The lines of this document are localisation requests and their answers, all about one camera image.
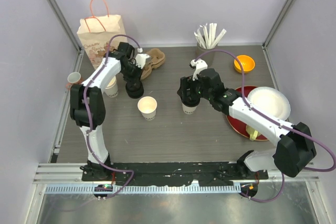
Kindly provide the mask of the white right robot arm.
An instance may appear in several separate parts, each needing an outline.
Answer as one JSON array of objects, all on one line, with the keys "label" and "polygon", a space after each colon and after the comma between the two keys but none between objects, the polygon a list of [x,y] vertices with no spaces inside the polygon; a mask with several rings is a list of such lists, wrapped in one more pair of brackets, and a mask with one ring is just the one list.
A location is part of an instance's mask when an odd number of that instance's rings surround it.
[{"label": "white right robot arm", "polygon": [[274,168],[296,177],[317,154],[306,124],[294,125],[253,108],[243,94],[226,88],[212,68],[202,70],[195,77],[182,77],[177,94],[187,107],[198,106],[201,98],[207,100],[216,111],[251,126],[273,143],[275,150],[249,151],[243,155],[243,163],[237,166],[242,179]]}]

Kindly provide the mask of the yellow mug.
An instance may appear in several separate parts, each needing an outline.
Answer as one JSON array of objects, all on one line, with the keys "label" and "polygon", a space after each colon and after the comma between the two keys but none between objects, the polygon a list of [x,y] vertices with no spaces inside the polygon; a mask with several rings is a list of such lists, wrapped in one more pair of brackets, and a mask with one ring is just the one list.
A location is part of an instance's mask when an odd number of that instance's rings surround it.
[{"label": "yellow mug", "polygon": [[260,141],[259,137],[261,136],[261,134],[258,131],[256,131],[254,128],[252,128],[249,125],[246,125],[245,130],[251,141]]}]

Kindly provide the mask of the red round tray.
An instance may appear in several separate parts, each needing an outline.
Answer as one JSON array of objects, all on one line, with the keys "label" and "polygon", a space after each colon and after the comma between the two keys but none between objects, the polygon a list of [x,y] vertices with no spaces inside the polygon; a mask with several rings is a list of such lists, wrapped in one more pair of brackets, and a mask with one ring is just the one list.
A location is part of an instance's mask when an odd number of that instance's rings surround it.
[{"label": "red round tray", "polygon": [[[253,91],[253,89],[257,88],[257,86],[244,86],[244,93],[245,95],[249,95],[250,92]],[[241,87],[238,87],[236,88],[236,91],[239,91],[241,92]],[[228,123],[230,124],[230,126],[232,127],[232,129],[237,132],[238,134],[240,134],[241,136],[249,139],[249,136],[245,130],[245,127],[246,127],[246,124],[237,120],[237,119],[234,119],[233,117],[231,116],[226,116],[226,119],[228,120]],[[261,135],[259,137],[260,139],[260,142],[261,141],[268,141],[268,139],[266,137],[264,137],[263,135]]]}]

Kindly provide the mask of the white paper cup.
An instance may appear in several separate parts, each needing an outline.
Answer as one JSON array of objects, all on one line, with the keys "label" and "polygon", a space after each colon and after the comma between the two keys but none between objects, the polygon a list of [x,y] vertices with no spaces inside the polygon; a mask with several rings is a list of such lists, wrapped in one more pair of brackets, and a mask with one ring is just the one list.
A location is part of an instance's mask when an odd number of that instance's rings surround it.
[{"label": "white paper cup", "polygon": [[196,110],[197,106],[199,105],[198,102],[196,103],[182,103],[182,109],[185,114],[193,114]]},{"label": "white paper cup", "polygon": [[157,101],[153,97],[142,97],[138,101],[138,110],[142,116],[150,121],[153,120],[156,116]]}]

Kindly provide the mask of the stack of black cup lids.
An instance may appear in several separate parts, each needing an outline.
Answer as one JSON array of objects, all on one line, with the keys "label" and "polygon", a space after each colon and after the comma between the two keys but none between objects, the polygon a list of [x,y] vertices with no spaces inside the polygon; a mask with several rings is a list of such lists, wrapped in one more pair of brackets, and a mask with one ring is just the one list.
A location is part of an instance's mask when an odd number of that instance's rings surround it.
[{"label": "stack of black cup lids", "polygon": [[126,83],[126,92],[128,96],[132,99],[138,99],[144,94],[144,87],[142,82],[139,83]]}]

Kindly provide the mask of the black cup lid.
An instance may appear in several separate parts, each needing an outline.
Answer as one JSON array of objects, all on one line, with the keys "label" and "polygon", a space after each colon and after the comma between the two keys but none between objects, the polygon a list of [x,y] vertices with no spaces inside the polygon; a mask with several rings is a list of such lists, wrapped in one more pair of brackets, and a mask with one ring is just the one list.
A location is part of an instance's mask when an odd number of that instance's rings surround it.
[{"label": "black cup lid", "polygon": [[192,108],[192,107],[196,107],[199,105],[200,99],[196,99],[196,100],[184,99],[182,100],[182,103],[185,106]]}]

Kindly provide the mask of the brown cardboard cup carrier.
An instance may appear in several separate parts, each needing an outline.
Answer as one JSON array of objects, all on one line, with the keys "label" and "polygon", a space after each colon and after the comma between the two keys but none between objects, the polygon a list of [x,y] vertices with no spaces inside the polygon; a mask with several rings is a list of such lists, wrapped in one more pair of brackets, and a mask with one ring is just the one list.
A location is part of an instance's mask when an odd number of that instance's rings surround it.
[{"label": "brown cardboard cup carrier", "polygon": [[157,69],[161,65],[165,63],[165,54],[158,48],[152,48],[148,52],[147,55],[151,57],[150,61],[146,63],[144,69],[142,71],[141,80],[147,78],[153,69]]}]

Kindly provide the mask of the small pink ceramic teacup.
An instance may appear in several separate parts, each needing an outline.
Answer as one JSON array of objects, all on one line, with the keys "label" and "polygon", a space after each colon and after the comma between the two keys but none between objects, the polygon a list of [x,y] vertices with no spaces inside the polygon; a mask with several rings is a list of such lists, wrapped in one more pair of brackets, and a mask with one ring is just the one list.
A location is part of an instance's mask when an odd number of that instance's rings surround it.
[{"label": "small pink ceramic teacup", "polygon": [[79,72],[72,72],[68,75],[67,81],[68,81],[68,83],[66,85],[66,89],[70,90],[70,88],[74,84],[81,84],[83,82],[83,78],[82,78],[82,76]]}]

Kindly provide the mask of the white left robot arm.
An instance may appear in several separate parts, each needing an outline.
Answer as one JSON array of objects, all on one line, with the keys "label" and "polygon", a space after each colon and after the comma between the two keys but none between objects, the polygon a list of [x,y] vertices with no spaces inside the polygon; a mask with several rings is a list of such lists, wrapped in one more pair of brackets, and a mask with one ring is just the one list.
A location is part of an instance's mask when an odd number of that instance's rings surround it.
[{"label": "white left robot arm", "polygon": [[87,80],[70,88],[70,117],[80,128],[88,150],[87,163],[80,167],[83,181],[105,182],[113,173],[102,130],[106,117],[105,89],[121,73],[128,96],[133,99],[142,97],[141,75],[150,59],[141,48],[134,49],[129,43],[122,42],[117,49],[105,53],[100,66]]}]

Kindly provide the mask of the white paper plate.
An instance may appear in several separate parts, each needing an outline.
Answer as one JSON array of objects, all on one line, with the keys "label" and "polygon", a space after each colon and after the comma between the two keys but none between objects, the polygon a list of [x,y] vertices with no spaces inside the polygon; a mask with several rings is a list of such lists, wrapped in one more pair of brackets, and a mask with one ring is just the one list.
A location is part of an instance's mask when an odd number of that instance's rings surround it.
[{"label": "white paper plate", "polygon": [[270,87],[257,87],[247,96],[248,101],[281,120],[287,120],[291,112],[288,99],[278,90]]}]

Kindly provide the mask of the stack of white paper cups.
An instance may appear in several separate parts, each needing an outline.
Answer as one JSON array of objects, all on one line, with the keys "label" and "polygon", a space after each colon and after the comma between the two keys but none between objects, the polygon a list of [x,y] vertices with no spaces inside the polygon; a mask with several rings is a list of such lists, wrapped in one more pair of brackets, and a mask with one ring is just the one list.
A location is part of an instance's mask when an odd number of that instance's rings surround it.
[{"label": "stack of white paper cups", "polygon": [[118,95],[117,78],[113,77],[104,90],[105,94],[109,97],[116,97]]}]

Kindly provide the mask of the orange bowl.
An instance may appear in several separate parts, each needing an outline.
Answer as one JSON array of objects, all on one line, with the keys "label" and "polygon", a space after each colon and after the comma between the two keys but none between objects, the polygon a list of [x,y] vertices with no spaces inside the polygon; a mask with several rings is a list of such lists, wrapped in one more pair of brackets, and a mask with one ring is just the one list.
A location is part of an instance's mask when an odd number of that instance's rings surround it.
[{"label": "orange bowl", "polygon": [[244,73],[249,73],[254,70],[256,64],[252,57],[248,55],[239,55],[237,56],[238,60],[234,60],[234,68],[237,72],[241,73],[243,67]]}]

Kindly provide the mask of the grey straw holder cup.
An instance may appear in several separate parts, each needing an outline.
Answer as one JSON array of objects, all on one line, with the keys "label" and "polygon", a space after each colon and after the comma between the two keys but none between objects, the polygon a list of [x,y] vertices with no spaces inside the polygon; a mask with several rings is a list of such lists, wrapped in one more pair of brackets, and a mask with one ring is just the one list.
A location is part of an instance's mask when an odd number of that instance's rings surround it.
[{"label": "grey straw holder cup", "polygon": [[201,47],[200,44],[197,44],[195,58],[197,58],[199,55],[205,52],[206,52],[206,55],[204,55],[201,59],[207,63],[208,67],[210,67],[213,64],[214,57],[215,57],[215,52],[212,51],[211,49],[205,49]]}]

